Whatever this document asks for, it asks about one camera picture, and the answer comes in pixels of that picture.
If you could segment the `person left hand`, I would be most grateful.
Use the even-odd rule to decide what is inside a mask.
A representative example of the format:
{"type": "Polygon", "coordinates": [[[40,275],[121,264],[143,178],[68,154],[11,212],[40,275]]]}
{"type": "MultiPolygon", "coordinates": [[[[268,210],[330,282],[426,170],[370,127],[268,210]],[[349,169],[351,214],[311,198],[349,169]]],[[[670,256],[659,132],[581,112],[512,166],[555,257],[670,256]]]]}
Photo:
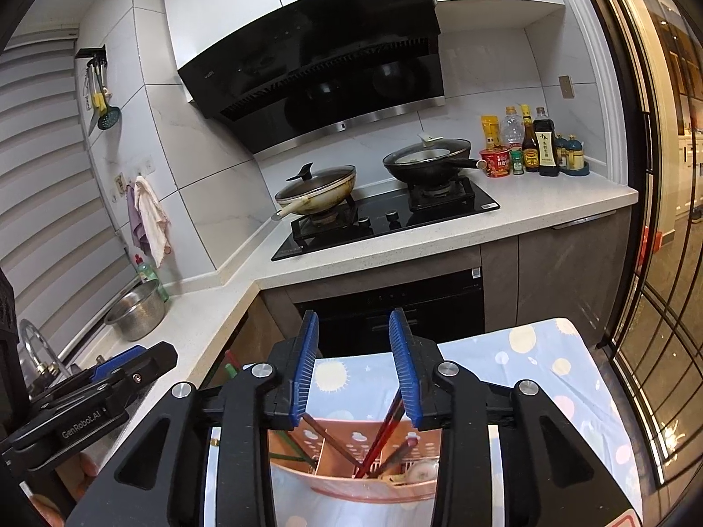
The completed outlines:
{"type": "Polygon", "coordinates": [[[29,499],[49,526],[64,526],[99,471],[100,466],[86,453],[72,455],[55,470],[30,480],[29,499]]]}

